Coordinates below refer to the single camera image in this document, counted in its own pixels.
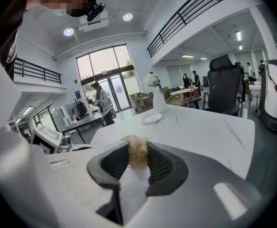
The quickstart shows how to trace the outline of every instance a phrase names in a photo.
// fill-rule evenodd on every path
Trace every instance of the white table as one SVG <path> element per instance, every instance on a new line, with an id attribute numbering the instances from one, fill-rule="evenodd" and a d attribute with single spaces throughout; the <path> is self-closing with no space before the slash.
<path id="1" fill-rule="evenodd" d="M 190 88 L 189 89 L 181 89 L 181 90 L 174 91 L 174 92 L 170 93 L 170 95 L 175 95 L 175 94 L 179 94 L 179 93 L 184 94 L 184 93 L 188 93 L 188 92 L 193 92 L 195 89 L 198 89 L 198 87 L 195 87 L 193 89 L 190 89 Z"/>
<path id="2" fill-rule="evenodd" d="M 148 137 L 186 151 L 211 157 L 246 178 L 254 147 L 254 122 L 240 117 L 167 105 L 162 119 L 141 123 L 154 109 L 99 129 L 91 145 L 113 143 L 128 135 Z"/>
<path id="3" fill-rule="evenodd" d="M 252 96 L 257 97 L 256 106 L 258 106 L 258 97 L 261 96 L 261 85 L 249 85 L 249 109 L 250 109 L 250 105 L 251 105 L 251 97 Z"/>

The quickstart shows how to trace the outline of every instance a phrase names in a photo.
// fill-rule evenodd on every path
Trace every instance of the white vase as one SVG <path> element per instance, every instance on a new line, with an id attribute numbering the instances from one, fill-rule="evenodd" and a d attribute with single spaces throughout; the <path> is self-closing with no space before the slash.
<path id="1" fill-rule="evenodd" d="M 158 113 L 163 113 L 166 108 L 166 101 L 163 93 L 160 91 L 159 86 L 152 87 L 153 91 L 153 108 Z"/>

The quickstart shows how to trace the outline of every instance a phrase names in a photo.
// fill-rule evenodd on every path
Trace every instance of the ceiling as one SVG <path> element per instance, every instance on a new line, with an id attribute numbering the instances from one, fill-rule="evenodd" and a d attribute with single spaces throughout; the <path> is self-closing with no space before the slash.
<path id="1" fill-rule="evenodd" d="M 155 7 L 158 0 L 97 0 L 97 3 L 101 2 L 105 3 L 105 9 L 108 11 L 108 27 L 83 32 L 77 29 L 81 26 L 78 18 L 68 15 L 58 16 L 52 10 L 40 6 L 25 13 L 20 35 L 27 34 L 31 40 L 36 41 L 39 41 L 40 37 L 44 37 L 45 41 L 50 40 L 51 50 L 57 55 L 92 39 L 113 34 L 142 32 L 152 12 L 150 8 Z M 133 19 L 124 21 L 122 17 L 125 13 L 132 13 Z M 76 39 L 74 36 L 64 36 L 63 31 L 66 28 L 75 30 Z"/>
<path id="2" fill-rule="evenodd" d="M 49 101 L 53 101 L 58 98 L 61 94 L 53 94 L 53 93 L 22 93 L 20 99 L 18 100 L 14 110 L 10 116 L 10 121 L 13 120 L 13 115 L 15 115 L 15 119 L 25 118 L 30 113 L 34 111 L 34 109 L 38 108 L 46 104 Z M 23 113 L 29 108 L 29 106 L 34 106 L 34 109 L 30 110 L 26 115 Z"/>
<path id="3" fill-rule="evenodd" d="M 268 14 L 266 8 L 263 8 L 263 12 L 267 13 L 265 19 L 269 21 L 274 40 L 277 42 L 277 21 Z M 237 31 L 241 32 L 241 41 L 237 41 Z M 212 58 L 240 52 L 240 45 L 243 46 L 242 51 L 265 48 L 261 33 L 250 12 L 211 25 L 176 48 L 162 61 L 200 61 L 201 57 Z M 182 57 L 184 54 L 194 56 L 194 58 L 184 58 Z"/>

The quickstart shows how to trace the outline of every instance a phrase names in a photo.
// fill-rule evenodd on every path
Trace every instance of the brown fluffy object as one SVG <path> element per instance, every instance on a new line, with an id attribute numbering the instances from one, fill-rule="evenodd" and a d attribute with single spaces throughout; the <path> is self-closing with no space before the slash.
<path id="1" fill-rule="evenodd" d="M 134 169 L 145 170 L 148 167 L 148 138 L 131 137 L 129 145 L 129 164 Z"/>

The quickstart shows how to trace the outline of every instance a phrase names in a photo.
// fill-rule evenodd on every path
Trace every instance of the chair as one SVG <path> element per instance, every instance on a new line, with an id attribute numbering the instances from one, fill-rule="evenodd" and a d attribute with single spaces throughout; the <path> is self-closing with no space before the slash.
<path id="1" fill-rule="evenodd" d="M 208 108 L 205 110 L 237 116 L 240 109 L 236 105 L 241 75 L 240 67 L 232 65 L 228 55 L 224 55 L 211 60 L 209 69 Z"/>
<path id="2" fill-rule="evenodd" d="M 175 95 L 172 95 L 166 100 L 166 102 L 171 101 L 171 100 L 173 102 L 172 105 L 180 106 L 184 101 L 183 94 L 177 93 Z"/>

